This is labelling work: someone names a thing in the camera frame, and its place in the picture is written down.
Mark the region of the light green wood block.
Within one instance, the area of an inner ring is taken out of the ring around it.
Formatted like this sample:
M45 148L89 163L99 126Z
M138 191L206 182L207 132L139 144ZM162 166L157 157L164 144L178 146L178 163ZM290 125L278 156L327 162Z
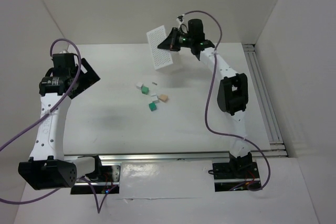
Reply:
M149 88L147 86L142 86L141 93L147 95L149 93Z

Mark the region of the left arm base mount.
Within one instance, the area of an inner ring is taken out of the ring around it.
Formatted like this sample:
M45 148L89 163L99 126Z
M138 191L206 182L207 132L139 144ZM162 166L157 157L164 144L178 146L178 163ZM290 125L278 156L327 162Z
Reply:
M94 188L97 195L119 194L121 165L103 165L101 174L97 176L86 177ZM77 182L70 191L71 195L93 195L90 186L84 182Z

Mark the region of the dark green wood block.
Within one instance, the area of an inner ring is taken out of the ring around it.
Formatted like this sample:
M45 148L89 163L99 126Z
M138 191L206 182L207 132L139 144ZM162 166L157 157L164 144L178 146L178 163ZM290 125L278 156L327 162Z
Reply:
M155 111L157 109L157 106L154 102L149 103L149 109L150 111Z

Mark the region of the white plastic bin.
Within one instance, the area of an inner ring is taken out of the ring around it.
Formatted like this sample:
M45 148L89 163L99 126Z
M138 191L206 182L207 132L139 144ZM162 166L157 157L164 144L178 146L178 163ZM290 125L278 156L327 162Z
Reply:
M158 45L167 38L164 25L147 32L146 36L155 71L168 74L182 69L178 52L158 48Z

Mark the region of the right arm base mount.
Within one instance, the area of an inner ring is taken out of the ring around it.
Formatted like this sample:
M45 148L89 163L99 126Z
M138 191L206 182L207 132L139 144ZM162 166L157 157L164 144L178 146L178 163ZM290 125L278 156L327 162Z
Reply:
M213 176L216 192L244 191L261 187L256 162L253 162L250 168L237 174L232 171L229 163L213 163L208 173Z

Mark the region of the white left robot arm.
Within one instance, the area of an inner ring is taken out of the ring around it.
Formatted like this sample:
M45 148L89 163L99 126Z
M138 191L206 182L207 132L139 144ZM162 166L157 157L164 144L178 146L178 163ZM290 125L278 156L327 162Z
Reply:
M70 104L100 80L86 59L81 60L81 70L75 56L67 51L54 54L54 66L39 84L42 122L28 161L18 166L21 177L35 190L71 188L78 178L86 176L96 181L102 175L97 155L64 159L64 131Z

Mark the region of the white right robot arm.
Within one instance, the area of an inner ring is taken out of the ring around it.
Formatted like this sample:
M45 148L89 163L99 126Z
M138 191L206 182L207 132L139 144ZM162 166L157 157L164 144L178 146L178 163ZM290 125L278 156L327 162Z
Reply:
M234 133L219 135L230 137L229 168L232 175L241 178L251 169L253 160L246 139L245 111L248 103L248 78L238 73L217 53L217 46L205 38L203 22L200 19L188 21L187 31L182 24L173 27L159 45L159 49L178 52L189 48L191 53L212 71L211 88L218 84L217 104L235 130Z

